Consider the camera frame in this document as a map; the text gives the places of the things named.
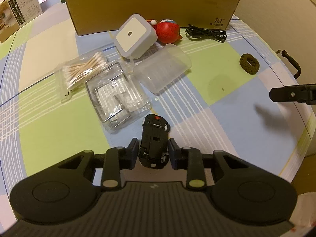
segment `black toy car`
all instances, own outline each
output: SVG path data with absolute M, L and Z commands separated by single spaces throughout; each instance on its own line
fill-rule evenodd
M 143 119 L 139 161 L 145 167 L 161 169 L 169 161 L 167 150 L 170 125 L 161 116 L 149 114 Z

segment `table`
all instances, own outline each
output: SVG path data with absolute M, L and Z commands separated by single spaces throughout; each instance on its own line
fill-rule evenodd
M 297 82 L 269 46 L 243 21 L 233 17 L 225 43 L 178 43 L 191 58 L 191 71 L 156 96 L 146 90 L 152 113 L 171 124 L 179 146 L 203 153 L 226 150 L 291 181 L 316 128 L 312 108 L 273 103 L 273 87 Z M 105 132 L 81 88 L 67 103 L 56 93 L 54 68 L 61 62 L 103 46 L 113 32 L 78 37 L 65 4 L 49 7 L 0 45 L 0 232 L 15 222 L 8 196 L 21 179 L 82 150 L 104 153 L 141 138 L 142 119 L 118 134 Z M 252 76 L 239 58 L 250 53 L 260 62 Z M 119 57 L 115 47 L 109 59 Z M 127 179 L 182 180 L 185 173 L 151 171 L 137 166 Z

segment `wall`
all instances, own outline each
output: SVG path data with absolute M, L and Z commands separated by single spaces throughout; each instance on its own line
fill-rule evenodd
M 316 83 L 316 6 L 310 0 L 240 0 L 235 14 L 274 51 L 286 50 L 300 64 L 299 84 Z M 316 153 L 316 135 L 311 153 Z

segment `black strap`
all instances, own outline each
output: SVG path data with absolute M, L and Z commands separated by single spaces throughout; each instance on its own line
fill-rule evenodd
M 286 58 L 297 69 L 297 73 L 294 75 L 294 78 L 298 79 L 298 77 L 301 75 L 300 65 L 296 62 L 296 60 L 294 60 L 290 55 L 288 55 L 288 53 L 285 50 L 282 51 L 281 55 L 283 58 Z

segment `black cable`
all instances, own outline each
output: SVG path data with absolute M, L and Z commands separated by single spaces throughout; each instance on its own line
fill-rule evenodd
M 225 42 L 227 38 L 225 30 L 199 28 L 190 24 L 185 29 L 185 34 L 190 39 L 210 38 L 218 42 Z

